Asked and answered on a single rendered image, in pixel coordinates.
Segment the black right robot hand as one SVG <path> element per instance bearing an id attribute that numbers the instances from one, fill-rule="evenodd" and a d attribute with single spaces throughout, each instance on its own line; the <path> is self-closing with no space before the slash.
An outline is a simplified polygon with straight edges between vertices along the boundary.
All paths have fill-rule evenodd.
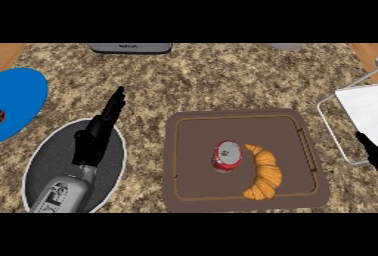
<path id="1" fill-rule="evenodd" d="M 355 132 L 355 138 L 364 147 L 367 153 L 367 161 L 378 170 L 378 146 L 361 132 Z"/>

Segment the golden croissant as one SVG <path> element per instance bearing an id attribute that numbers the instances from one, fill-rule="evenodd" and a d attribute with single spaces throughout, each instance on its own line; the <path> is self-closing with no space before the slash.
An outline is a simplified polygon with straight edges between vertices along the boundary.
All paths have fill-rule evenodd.
<path id="1" fill-rule="evenodd" d="M 274 197 L 276 188 L 282 183 L 282 170 L 273 153 L 259 146 L 246 144 L 255 165 L 255 177 L 249 188 L 242 195 L 251 200 L 265 200 Z"/>

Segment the brown tray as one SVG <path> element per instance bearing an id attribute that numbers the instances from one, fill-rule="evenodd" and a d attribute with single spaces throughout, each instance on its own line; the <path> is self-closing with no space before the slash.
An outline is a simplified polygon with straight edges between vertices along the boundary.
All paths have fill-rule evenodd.
<path id="1" fill-rule="evenodd" d="M 255 176 L 254 158 L 242 153 L 227 173 L 211 163 L 217 144 L 230 140 L 268 150 L 282 170 L 274 197 L 242 196 Z M 171 212 L 226 212 L 319 207 L 329 185 L 299 113 L 290 109 L 180 112 L 165 125 L 162 199 Z"/>

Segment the red can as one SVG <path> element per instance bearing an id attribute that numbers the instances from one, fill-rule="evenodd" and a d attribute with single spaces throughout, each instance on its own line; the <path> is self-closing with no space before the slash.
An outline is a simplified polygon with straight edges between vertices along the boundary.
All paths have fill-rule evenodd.
<path id="1" fill-rule="evenodd" d="M 212 151 L 211 164 L 218 172 L 230 172 L 240 164 L 240 146 L 230 140 L 223 140 Z"/>

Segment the grey round object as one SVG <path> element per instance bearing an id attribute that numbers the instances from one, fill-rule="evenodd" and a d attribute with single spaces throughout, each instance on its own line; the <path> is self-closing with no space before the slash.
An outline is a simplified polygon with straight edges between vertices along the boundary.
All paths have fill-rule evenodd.
<path id="1" fill-rule="evenodd" d="M 270 47 L 282 51 L 293 51 L 302 47 L 302 43 L 268 43 Z"/>

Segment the dark grey flat appliance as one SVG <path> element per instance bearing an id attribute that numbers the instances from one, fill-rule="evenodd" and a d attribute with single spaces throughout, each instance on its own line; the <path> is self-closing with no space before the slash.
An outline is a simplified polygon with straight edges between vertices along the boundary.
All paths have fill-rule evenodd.
<path id="1" fill-rule="evenodd" d="M 171 51 L 171 43 L 90 43 L 91 50 L 99 53 L 164 54 Z"/>

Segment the dark grey oval plate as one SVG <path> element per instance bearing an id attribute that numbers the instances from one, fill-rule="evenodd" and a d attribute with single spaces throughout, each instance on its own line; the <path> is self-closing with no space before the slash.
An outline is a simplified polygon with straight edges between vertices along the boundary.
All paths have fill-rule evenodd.
<path id="1" fill-rule="evenodd" d="M 82 130 L 88 118 L 66 123 L 41 142 L 29 159 L 22 178 L 23 208 L 29 210 L 48 181 L 59 175 L 79 177 L 82 171 L 70 164 L 75 152 L 73 134 Z M 113 127 L 103 159 L 94 176 L 94 191 L 82 205 L 85 213 L 94 213 L 104 205 L 125 171 L 127 147 L 118 127 Z"/>

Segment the blue round plate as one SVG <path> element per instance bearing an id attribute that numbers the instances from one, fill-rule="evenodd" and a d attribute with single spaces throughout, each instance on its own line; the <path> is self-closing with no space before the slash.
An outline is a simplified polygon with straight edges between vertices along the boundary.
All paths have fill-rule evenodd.
<path id="1" fill-rule="evenodd" d="M 47 100 L 44 75 L 31 68 L 0 71 L 0 141 L 8 139 L 29 124 Z"/>

